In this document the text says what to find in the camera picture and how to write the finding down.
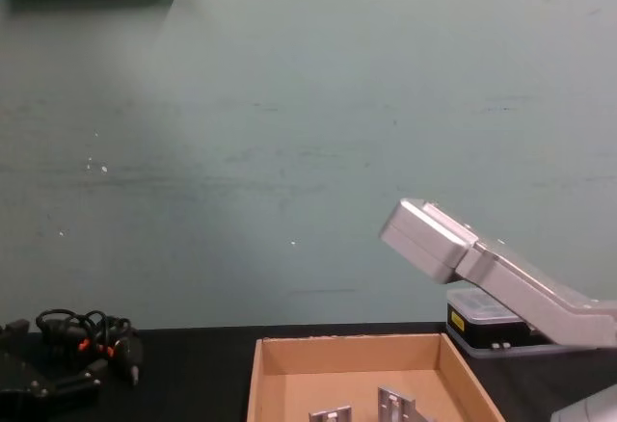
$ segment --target open cardboard box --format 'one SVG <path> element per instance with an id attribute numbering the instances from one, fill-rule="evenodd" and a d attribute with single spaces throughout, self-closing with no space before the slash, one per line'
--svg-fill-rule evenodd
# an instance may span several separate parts
<path id="1" fill-rule="evenodd" d="M 445 334 L 259 340 L 247 422 L 308 422 L 348 405 L 353 422 L 377 422 L 379 386 L 437 422 L 504 422 Z"/>

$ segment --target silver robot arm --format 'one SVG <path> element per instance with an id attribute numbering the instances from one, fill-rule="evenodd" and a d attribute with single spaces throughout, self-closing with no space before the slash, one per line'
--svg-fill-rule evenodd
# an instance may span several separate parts
<path id="1" fill-rule="evenodd" d="M 560 345 L 617 348 L 617 302 L 589 299 L 446 215 L 403 199 L 381 238 L 439 283 L 471 282 Z M 556 412 L 551 422 L 616 422 L 617 385 Z"/>

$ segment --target yellow label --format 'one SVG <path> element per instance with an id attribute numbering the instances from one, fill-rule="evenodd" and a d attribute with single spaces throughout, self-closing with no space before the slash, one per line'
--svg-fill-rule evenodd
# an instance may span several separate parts
<path id="1" fill-rule="evenodd" d="M 452 319 L 452 322 L 457 328 L 459 328 L 461 331 L 465 331 L 465 321 L 463 321 L 462 317 L 456 314 L 456 311 L 452 311 L 452 314 L 450 314 L 450 318 Z"/>

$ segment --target teal wall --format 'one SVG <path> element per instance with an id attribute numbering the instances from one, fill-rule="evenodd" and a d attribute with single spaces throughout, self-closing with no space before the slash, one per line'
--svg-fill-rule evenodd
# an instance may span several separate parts
<path id="1" fill-rule="evenodd" d="M 404 196 L 617 298 L 616 17 L 617 0 L 0 0 L 0 322 L 439 320 L 444 289 L 377 237 Z"/>

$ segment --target black tabletop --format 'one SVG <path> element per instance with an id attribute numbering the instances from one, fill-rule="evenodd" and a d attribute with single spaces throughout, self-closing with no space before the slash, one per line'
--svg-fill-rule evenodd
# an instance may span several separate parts
<path id="1" fill-rule="evenodd" d="M 53 420 L 244 422 L 258 338 L 436 331 L 443 324 L 142 331 L 146 363 L 140 384 L 131 388 L 110 376 L 96 406 Z M 26 355 L 43 373 L 51 370 L 34 340 Z M 466 360 L 508 422 L 549 422 L 553 411 L 617 383 L 616 352 Z"/>

